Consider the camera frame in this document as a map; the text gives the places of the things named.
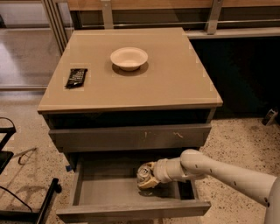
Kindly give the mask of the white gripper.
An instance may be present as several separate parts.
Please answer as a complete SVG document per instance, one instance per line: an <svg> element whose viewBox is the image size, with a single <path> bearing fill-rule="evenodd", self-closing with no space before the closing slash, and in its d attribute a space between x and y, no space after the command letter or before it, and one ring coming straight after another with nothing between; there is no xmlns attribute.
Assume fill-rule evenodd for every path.
<svg viewBox="0 0 280 224"><path fill-rule="evenodd" d="M149 169L153 170L156 179L138 180L137 187L140 190L151 189L160 183L169 183L172 181L184 182L186 174L181 166L180 158L159 159L157 162L147 163Z"/></svg>

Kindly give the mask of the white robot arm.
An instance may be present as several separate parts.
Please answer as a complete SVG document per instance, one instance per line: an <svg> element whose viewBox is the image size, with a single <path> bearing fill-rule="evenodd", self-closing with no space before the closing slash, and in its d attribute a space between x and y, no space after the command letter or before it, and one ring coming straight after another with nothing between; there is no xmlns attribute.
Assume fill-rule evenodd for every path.
<svg viewBox="0 0 280 224"><path fill-rule="evenodd" d="M198 150L184 150L179 157L142 164L137 186L149 189L173 181L185 182L209 175L264 205L264 224L280 224L280 177L213 160Z"/></svg>

